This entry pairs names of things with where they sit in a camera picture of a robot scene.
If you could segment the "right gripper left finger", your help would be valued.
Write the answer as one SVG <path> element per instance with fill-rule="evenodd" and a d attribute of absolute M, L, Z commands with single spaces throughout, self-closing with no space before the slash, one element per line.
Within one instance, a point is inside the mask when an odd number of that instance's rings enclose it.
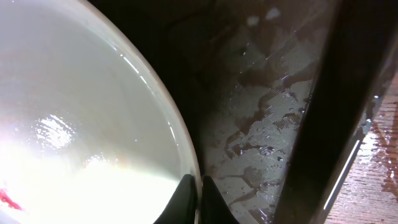
<path fill-rule="evenodd" d="M 186 174 L 154 224 L 194 224 L 197 200 L 195 178 Z"/>

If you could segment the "white plate with red stain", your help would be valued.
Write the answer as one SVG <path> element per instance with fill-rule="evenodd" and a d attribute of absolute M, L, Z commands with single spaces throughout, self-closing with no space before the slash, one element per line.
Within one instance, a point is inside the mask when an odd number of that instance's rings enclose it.
<path fill-rule="evenodd" d="M 88 1 L 1 2 L 1 222 L 154 223 L 201 178 L 154 69 Z"/>

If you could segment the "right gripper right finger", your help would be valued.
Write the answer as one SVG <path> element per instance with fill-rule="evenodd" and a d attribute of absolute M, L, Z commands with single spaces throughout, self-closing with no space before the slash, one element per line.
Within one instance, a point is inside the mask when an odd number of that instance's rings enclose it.
<path fill-rule="evenodd" d="M 239 224 L 230 212 L 213 179 L 202 179 L 201 222 L 203 224 Z"/>

